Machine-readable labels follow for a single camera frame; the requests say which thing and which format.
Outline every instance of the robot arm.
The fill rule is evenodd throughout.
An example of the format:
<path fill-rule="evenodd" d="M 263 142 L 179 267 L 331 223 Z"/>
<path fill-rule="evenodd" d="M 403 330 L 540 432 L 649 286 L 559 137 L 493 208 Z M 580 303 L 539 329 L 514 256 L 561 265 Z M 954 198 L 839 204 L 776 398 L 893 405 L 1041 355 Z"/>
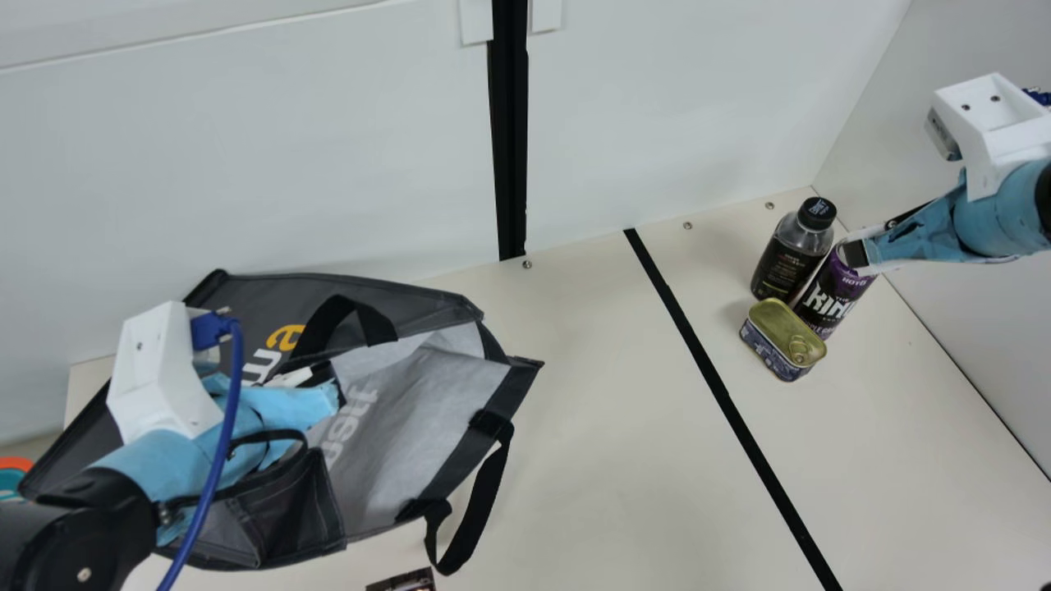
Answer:
<path fill-rule="evenodd" d="M 286 378 L 281 387 L 245 384 L 234 396 L 241 384 L 215 372 L 226 323 L 177 302 L 124 323 L 106 400 L 123 445 L 57 490 L 0 505 L 0 591 L 120 589 L 154 548 L 183 535 L 192 545 L 206 482 L 224 489 L 265 470 L 293 445 L 266 435 L 297 431 L 305 441 L 338 409 L 331 382 L 294 388 Z M 227 413 L 244 445 L 215 458 Z M 213 460 L 223 464 L 214 476 Z"/>
<path fill-rule="evenodd" d="M 935 93 L 927 130 L 968 166 L 945 196 L 847 237 L 871 276 L 912 261 L 1005 263 L 1051 249 L 1051 113 L 998 74 Z"/>

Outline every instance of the white tabletop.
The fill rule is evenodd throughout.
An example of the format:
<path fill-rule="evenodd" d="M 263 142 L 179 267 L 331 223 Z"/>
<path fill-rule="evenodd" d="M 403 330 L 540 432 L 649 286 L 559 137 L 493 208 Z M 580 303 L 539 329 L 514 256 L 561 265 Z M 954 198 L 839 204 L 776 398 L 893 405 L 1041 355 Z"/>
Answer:
<path fill-rule="evenodd" d="M 741 343 L 759 256 L 812 195 L 639 235 L 845 589 L 1036 591 L 1051 582 L 1051 483 L 886 279 L 799 382 Z"/>
<path fill-rule="evenodd" d="M 486 310 L 508 352 L 548 362 L 478 550 L 438 589 L 820 590 L 624 237 L 530 260 L 424 282 Z M 107 372 L 75 368 L 70 412 Z M 426 566 L 423 535 L 415 523 L 262 573 L 187 569 L 178 588 L 363 590 Z M 125 588 L 156 588 L 167 565 L 151 557 Z"/>

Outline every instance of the bag strap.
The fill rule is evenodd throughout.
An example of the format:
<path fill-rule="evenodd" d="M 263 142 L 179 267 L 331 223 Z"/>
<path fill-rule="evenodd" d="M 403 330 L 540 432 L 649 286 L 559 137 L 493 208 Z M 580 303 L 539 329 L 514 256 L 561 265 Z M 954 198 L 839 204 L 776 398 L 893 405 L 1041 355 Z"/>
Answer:
<path fill-rule="evenodd" d="M 481 532 L 486 529 L 486 523 L 489 521 L 489 514 L 493 510 L 493 503 L 496 502 L 496 492 L 500 488 L 503 468 L 508 464 L 508 452 L 511 450 L 511 437 L 515 434 L 515 427 L 511 421 L 487 410 L 480 410 L 474 415 L 471 420 L 471 428 L 498 441 L 500 449 L 481 464 L 474 481 L 474 488 L 471 490 L 471 500 L 468 502 L 463 521 L 440 561 L 437 557 L 438 528 L 446 517 L 452 514 L 453 508 L 448 501 L 442 498 L 431 503 L 424 513 L 424 517 L 427 519 L 427 535 L 424 537 L 424 546 L 427 548 L 427 555 L 431 558 L 435 570 L 445 576 L 458 571 L 471 558 L 474 549 L 478 546 Z"/>
<path fill-rule="evenodd" d="M 315 355 L 328 348 L 335 328 L 350 314 L 357 312 L 365 333 L 365 344 L 372 347 L 397 341 L 394 323 L 368 304 L 355 302 L 345 295 L 332 295 L 317 307 L 303 328 L 303 333 L 289 355 L 289 361 Z"/>
<path fill-rule="evenodd" d="M 257 444 L 257 443 L 269 443 L 275 441 L 287 441 L 295 440 L 300 442 L 301 445 L 292 457 L 289 457 L 285 462 L 281 462 L 270 469 L 264 470 L 262 472 L 256 472 L 254 474 L 249 474 L 244 478 L 241 478 L 236 483 L 220 490 L 215 493 L 212 498 L 212 504 L 220 503 L 229 498 L 233 498 L 244 492 L 253 490 L 254 488 L 272 482 L 274 478 L 280 477 L 282 474 L 291 469 L 292 466 L 296 464 L 307 451 L 310 449 L 310 444 L 307 443 L 307 436 L 303 434 L 303 431 L 297 429 L 271 429 L 269 431 L 259 431 L 255 433 L 249 433 L 247 435 L 230 440 L 230 450 L 229 453 L 233 453 L 235 449 L 243 445 Z M 164 506 L 174 513 L 176 511 L 184 507 L 192 507 L 201 502 L 201 495 L 190 494 L 185 496 L 176 496 L 164 502 Z"/>

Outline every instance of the orange object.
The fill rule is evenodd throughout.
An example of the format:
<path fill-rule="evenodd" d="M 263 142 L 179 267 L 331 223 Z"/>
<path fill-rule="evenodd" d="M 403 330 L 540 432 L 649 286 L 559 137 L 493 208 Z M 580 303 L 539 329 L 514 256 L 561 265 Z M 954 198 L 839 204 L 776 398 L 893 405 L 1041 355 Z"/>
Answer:
<path fill-rule="evenodd" d="M 28 473 L 33 462 L 24 457 L 0 457 L 0 470 L 19 470 Z"/>

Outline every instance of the gray tote bag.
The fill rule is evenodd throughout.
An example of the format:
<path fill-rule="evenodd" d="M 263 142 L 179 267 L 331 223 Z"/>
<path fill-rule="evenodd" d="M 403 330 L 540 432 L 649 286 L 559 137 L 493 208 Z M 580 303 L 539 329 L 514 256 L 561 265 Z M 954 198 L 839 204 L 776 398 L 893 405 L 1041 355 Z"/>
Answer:
<path fill-rule="evenodd" d="M 273 431 L 240 442 L 301 445 L 217 494 L 191 565 L 280 567 L 419 517 L 439 572 L 451 574 L 471 557 L 508 460 L 511 419 L 542 363 L 507 355 L 481 310 L 462 295 L 411 285 L 218 270 L 185 302 L 232 309 L 245 334 L 245 380 L 309 367 L 313 383 L 334 379 L 342 392 L 339 411 L 306 437 Z M 103 387 L 26 475 L 23 496 L 47 492 L 121 445 L 105 394 Z M 439 557 L 437 529 L 452 512 L 446 497 L 479 463 L 467 512 Z M 166 508 L 194 501 L 172 500 Z M 157 551 L 173 556 L 180 542 Z"/>

